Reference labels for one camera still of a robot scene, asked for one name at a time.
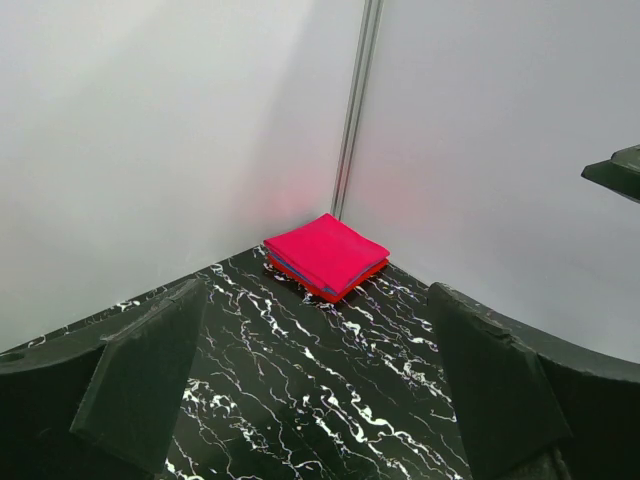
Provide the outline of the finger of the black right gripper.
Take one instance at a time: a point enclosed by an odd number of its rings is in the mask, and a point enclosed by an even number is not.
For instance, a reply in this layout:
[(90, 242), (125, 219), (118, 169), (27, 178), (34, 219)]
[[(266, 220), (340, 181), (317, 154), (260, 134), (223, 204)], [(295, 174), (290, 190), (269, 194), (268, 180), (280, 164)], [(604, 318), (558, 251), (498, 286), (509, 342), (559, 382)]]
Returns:
[(614, 152), (608, 160), (587, 165), (581, 177), (636, 203), (640, 201), (639, 146)]

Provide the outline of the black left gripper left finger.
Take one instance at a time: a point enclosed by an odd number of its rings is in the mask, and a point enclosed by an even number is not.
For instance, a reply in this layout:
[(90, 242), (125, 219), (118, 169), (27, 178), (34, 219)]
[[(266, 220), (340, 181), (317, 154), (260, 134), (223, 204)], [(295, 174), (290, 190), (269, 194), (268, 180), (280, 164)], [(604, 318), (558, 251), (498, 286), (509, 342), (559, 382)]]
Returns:
[(1, 357), (4, 479), (151, 479), (162, 472), (197, 349), (197, 279)]

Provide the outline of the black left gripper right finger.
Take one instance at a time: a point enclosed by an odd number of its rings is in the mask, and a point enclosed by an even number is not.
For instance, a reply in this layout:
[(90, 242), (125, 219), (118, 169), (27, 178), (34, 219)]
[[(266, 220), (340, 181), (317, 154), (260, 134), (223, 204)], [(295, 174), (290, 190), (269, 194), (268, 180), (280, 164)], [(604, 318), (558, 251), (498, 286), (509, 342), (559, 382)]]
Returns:
[(639, 366), (442, 283), (428, 313), (475, 479), (636, 479)]

